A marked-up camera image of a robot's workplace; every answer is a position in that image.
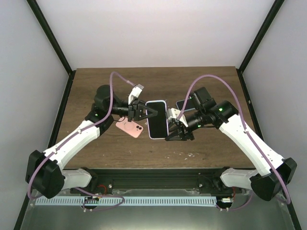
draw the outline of wooden tabletop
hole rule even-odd
[[[100,85],[109,83],[112,71],[126,79],[141,84],[143,101],[165,100],[167,107],[175,108],[176,101],[185,98],[190,84],[200,75],[214,74],[233,88],[241,103],[245,120],[252,126],[251,117],[234,67],[184,67],[184,68],[112,68],[77,69],[60,127],[58,141],[72,132],[91,110],[94,96]],[[114,77],[114,92],[126,99],[131,86]],[[228,89],[218,80],[205,78],[194,87],[206,87],[217,103],[235,101]],[[67,168],[203,168],[251,167],[243,152],[224,134],[216,129],[194,131],[194,141],[152,140],[148,136],[146,120],[139,138],[133,138],[115,126],[89,143],[68,163]]]

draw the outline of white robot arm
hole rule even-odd
[[[143,120],[151,116],[156,116],[157,111],[145,105],[144,101],[138,100],[143,86],[136,85],[129,101],[121,101],[116,95],[113,95],[113,106],[111,114],[127,116],[128,120]],[[101,121],[107,115],[110,105],[109,85],[100,86],[97,89],[94,98],[94,104],[85,120],[67,137],[58,144],[39,152],[35,150],[29,156],[26,172],[26,181],[29,183],[35,170],[41,162],[48,158],[44,165],[41,165],[31,186],[47,198],[56,196],[61,190],[74,187],[95,187],[93,177],[95,173],[91,170],[82,168],[77,170],[65,170],[66,164],[89,142],[101,136],[113,123],[112,115],[109,115],[103,122]]]
[[[276,174],[272,173],[270,165],[246,134],[248,132],[280,174],[284,183],[290,183],[296,170],[296,162],[292,158],[284,159],[272,150],[246,123],[245,129],[238,110],[230,102],[223,101],[217,104],[204,87],[196,90],[190,97],[197,110],[193,115],[188,117],[182,115],[177,119],[180,111],[174,108],[168,109],[166,115],[170,135],[166,138],[167,141],[194,140],[192,131],[207,124],[213,124],[216,129],[232,139],[255,166],[254,170],[225,169],[220,175],[221,182],[226,187],[251,189],[260,198],[269,201],[281,190],[281,184]]]

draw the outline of black smartphone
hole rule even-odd
[[[184,100],[177,101],[176,102],[177,109],[182,110],[183,103],[184,103]],[[184,109],[184,111],[190,111],[190,110],[193,110],[193,109],[195,109],[194,108],[194,104],[192,102],[192,99],[189,98],[188,101],[187,101],[187,105],[186,105],[186,108]]]
[[[151,139],[164,139],[168,136],[168,123],[166,117],[166,102],[163,100],[148,101],[146,106],[158,111],[158,115],[147,119],[149,137]]]

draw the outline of pink phone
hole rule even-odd
[[[143,127],[139,124],[131,121],[128,122],[128,118],[125,117],[123,121],[116,122],[116,127],[123,130],[125,133],[128,133],[130,136],[134,138],[138,138],[139,135],[143,132]]]

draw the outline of wire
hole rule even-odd
[[[102,197],[120,198],[120,199],[121,199],[121,201],[120,201],[118,204],[113,205],[113,206],[111,206],[111,207],[106,207],[106,208],[103,208],[103,209],[92,209],[92,211],[94,211],[94,212],[110,210],[110,209],[113,209],[113,208],[116,208],[116,207],[120,206],[122,203],[125,202],[125,198],[124,198],[123,196],[121,196],[121,195],[95,195],[95,194],[89,193],[89,192],[87,192],[87,191],[85,191],[85,190],[83,190],[83,189],[81,189],[81,188],[78,188],[78,187],[76,187],[75,189],[77,189],[77,190],[79,190],[80,192],[82,192],[82,193],[84,193],[84,194],[87,194],[87,195],[89,195],[89,196],[96,196],[96,197],[101,197],[101,198],[102,198]],[[86,200],[86,201],[83,203],[83,206],[82,206],[83,209],[86,209],[84,205],[85,205],[87,202],[91,201],[91,200],[95,200],[95,199]]]
[[[234,191],[233,200],[235,201],[235,196],[236,196],[236,189],[235,189],[235,187],[232,187],[232,190]]]
[[[133,87],[135,86],[134,83],[132,83],[131,81],[125,79],[124,77],[122,77],[119,73],[117,72],[112,72],[110,74],[110,106],[109,106],[109,110],[106,114],[106,116],[104,118],[102,118],[100,121],[97,121],[96,123],[94,124],[91,124],[87,127],[84,127],[81,129],[81,132],[91,128],[91,127],[94,127],[102,122],[104,122],[111,114],[111,111],[112,111],[112,106],[113,106],[113,75],[116,74],[118,77],[120,77],[123,81],[125,81],[126,83],[132,85]],[[71,136],[69,136],[65,141],[63,141],[59,146],[56,147],[56,151],[58,151],[60,148],[62,148],[67,142],[69,142],[72,138],[74,138],[76,135],[78,135],[79,132],[75,132],[73,133]],[[43,167],[43,165],[49,160],[50,157],[52,157],[53,155],[55,154],[55,152],[51,152],[45,159],[43,159],[43,161],[38,165],[38,167],[34,170],[30,180],[29,180],[29,185],[28,185],[28,189],[27,189],[27,195],[29,197],[30,200],[33,200],[33,199],[36,199],[36,198],[39,198],[41,197],[42,195],[38,195],[38,196],[32,196],[31,195],[31,188],[32,188],[32,184],[33,184],[33,181],[37,175],[37,173],[39,172],[39,170]]]
[[[268,165],[270,166],[270,168],[272,169],[272,171],[275,173],[278,181],[280,182],[283,190],[284,190],[284,193],[286,195],[286,204],[290,204],[291,203],[291,198],[290,198],[290,194],[289,194],[289,191],[287,189],[287,186],[286,184],[284,183],[282,177],[280,176],[280,174],[277,172],[277,170],[274,168],[274,166],[272,165],[271,161],[269,160],[269,158],[264,154],[264,152],[262,151],[262,149],[259,147],[259,145],[256,143],[256,141],[253,139],[253,137],[251,136],[251,134],[249,133],[249,131],[247,130],[247,126],[246,126],[246,123],[244,121],[244,117],[243,117],[243,113],[242,113],[242,108],[240,106],[240,103],[239,103],[239,100],[238,100],[238,97],[236,96],[235,92],[233,91],[233,89],[227,84],[226,81],[224,81],[223,79],[219,78],[218,76],[215,76],[215,75],[212,75],[212,74],[205,74],[205,75],[202,75],[202,76],[199,76],[197,79],[195,79],[192,84],[190,85],[189,89],[188,89],[188,92],[187,92],[187,95],[186,95],[186,98],[184,100],[184,103],[183,103],[183,107],[180,111],[180,114],[178,116],[178,120],[182,117],[183,113],[184,113],[184,110],[186,108],[186,105],[187,105],[187,101],[189,99],[189,94],[193,88],[193,86],[196,84],[196,82],[198,82],[200,79],[202,78],[206,78],[206,77],[209,77],[209,78],[215,78],[219,81],[221,81],[228,89],[229,91],[231,92],[231,94],[233,95],[235,101],[236,101],[236,105],[238,107],[238,110],[239,110],[239,115],[240,115],[240,118],[241,118],[241,122],[242,122],[242,126],[244,128],[244,131],[245,133],[247,134],[248,138],[251,140],[251,142],[254,144],[254,146],[256,147],[256,149],[260,152],[260,154],[263,156],[263,158],[265,159],[265,161],[268,163]]]
[[[122,121],[124,121],[124,120],[125,120],[125,118],[126,118],[126,116],[124,116],[124,119],[122,119],[121,121],[120,121],[120,120],[114,120],[114,121],[117,121],[117,122],[122,122]]]
[[[237,210],[240,210],[240,209],[246,207],[246,206],[251,202],[251,200],[252,200],[252,198],[253,198],[253,195],[254,195],[254,193],[251,192],[250,197],[249,197],[249,199],[247,200],[247,202],[246,202],[245,204],[241,205],[240,207],[231,208],[231,209],[229,209],[228,211],[237,211]]]
[[[97,188],[104,188],[105,189],[105,192],[104,192],[104,194],[106,194],[106,192],[107,192],[107,189],[106,189],[106,187],[103,185],[103,184],[100,184],[100,185],[98,185],[97,186]]]

